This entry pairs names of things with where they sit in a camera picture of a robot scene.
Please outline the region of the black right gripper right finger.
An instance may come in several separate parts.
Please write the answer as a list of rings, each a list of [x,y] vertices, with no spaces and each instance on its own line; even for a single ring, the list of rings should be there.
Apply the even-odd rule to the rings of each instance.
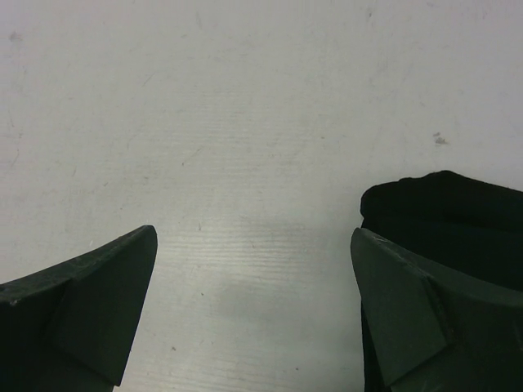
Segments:
[[[520,391],[522,294],[367,230],[351,259],[380,374],[392,391]]]

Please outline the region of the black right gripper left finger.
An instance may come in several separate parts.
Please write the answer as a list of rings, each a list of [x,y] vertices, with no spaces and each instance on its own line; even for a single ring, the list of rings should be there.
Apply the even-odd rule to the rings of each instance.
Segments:
[[[154,269],[143,225],[1,285],[3,391],[111,391],[121,385]]]

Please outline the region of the black t shirt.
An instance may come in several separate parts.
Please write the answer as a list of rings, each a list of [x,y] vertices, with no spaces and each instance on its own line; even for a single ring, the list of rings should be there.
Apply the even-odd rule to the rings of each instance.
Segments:
[[[361,227],[428,260],[522,294],[522,194],[451,171],[375,185]],[[364,387],[384,384],[361,301]]]

